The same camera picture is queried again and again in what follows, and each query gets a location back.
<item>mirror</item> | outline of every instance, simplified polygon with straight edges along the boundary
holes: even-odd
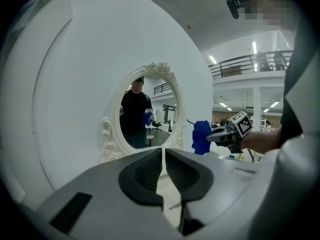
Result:
[[[139,151],[163,145],[178,122],[178,99],[171,85],[157,75],[147,75],[123,92],[119,121],[127,143]]]

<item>man in black shirt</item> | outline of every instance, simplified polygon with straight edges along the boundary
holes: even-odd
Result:
[[[238,0],[246,13],[262,15],[264,20],[273,25],[291,31],[295,35],[294,52],[284,79],[284,99],[281,124],[282,127],[271,132],[251,132],[241,143],[241,148],[250,148],[264,154],[270,150],[280,148],[288,139],[302,133],[300,123],[289,105],[286,95],[301,77],[309,62],[319,48],[319,37],[310,21],[301,10],[290,4],[290,0]],[[235,8],[228,4],[232,15],[237,19]]]
[[[149,96],[142,92],[144,77],[131,84],[121,102],[120,126],[125,140],[135,149],[146,145],[146,119],[152,115],[152,105]]]

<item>forearm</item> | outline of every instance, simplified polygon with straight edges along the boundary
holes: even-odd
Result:
[[[241,142],[242,149],[251,149],[260,154],[278,148],[281,128],[271,132],[250,132]]]

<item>black shirt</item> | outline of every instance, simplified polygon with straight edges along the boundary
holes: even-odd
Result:
[[[319,47],[319,37],[307,19],[302,18],[299,22],[295,41],[294,52],[290,58],[290,63],[284,78],[284,99],[283,113],[281,118],[281,136],[279,147],[288,139],[302,133],[300,123],[286,100],[287,93],[301,77],[309,62]]]
[[[146,130],[146,126],[142,124],[142,119],[146,109],[152,109],[149,96],[140,92],[133,93],[127,91],[121,102],[123,107],[123,115],[120,117],[120,126],[123,133],[142,133]]]

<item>cable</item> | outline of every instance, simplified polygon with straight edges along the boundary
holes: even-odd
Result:
[[[252,163],[254,163],[254,162],[255,162],[255,158],[254,158],[254,156],[252,155],[250,148],[248,148],[248,151],[249,151],[250,156],[251,156],[251,158],[252,158]]]

